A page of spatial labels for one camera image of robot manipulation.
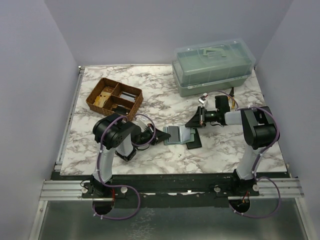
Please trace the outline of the green card holder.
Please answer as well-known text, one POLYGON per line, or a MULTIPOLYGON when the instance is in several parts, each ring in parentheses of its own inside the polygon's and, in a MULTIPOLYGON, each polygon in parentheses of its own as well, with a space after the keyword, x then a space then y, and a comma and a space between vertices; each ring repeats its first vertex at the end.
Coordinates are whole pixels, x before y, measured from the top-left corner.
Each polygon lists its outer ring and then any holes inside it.
POLYGON ((191 143, 195 140, 196 130, 193 128, 185 127, 184 125, 170 125, 164 126, 163 132, 170 135, 170 137, 164 140, 164 145, 182 145, 191 143))

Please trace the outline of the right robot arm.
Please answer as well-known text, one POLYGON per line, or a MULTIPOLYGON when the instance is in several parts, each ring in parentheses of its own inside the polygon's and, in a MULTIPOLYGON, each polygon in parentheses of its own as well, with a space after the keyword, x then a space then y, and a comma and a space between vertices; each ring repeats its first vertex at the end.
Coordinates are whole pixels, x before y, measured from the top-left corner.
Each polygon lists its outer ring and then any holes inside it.
POLYGON ((214 122, 220 126, 242 126, 246 149, 237 168, 233 171, 228 190, 236 196, 250 191, 257 183, 257 169, 265 151, 280 137, 280 130, 268 106, 251 106, 231 111, 226 95, 215 97, 216 110, 204 106, 197 108, 194 116, 185 124, 187 128, 204 128, 214 122))

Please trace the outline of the grey credit card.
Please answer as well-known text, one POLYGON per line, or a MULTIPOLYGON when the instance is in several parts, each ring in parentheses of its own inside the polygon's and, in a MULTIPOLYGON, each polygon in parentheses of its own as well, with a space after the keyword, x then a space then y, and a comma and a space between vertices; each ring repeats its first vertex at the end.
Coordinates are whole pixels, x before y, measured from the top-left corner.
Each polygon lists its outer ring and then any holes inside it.
POLYGON ((168 139, 169 143, 178 143, 180 141, 180 132, 178 126, 168 126, 167 132, 171 135, 168 139))

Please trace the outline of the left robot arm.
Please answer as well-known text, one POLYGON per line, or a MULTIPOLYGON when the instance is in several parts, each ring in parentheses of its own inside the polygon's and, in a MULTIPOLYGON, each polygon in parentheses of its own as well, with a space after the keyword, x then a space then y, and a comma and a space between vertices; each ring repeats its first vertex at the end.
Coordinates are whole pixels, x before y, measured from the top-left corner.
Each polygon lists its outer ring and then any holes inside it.
POLYGON ((117 113, 99 120, 94 125, 92 133, 94 140, 99 144, 99 150, 90 183, 93 191, 101 198, 107 197, 111 191, 108 181, 113 175, 115 155, 129 162, 139 147, 155 146, 171 137, 169 133, 155 128, 152 123, 141 127, 117 113))

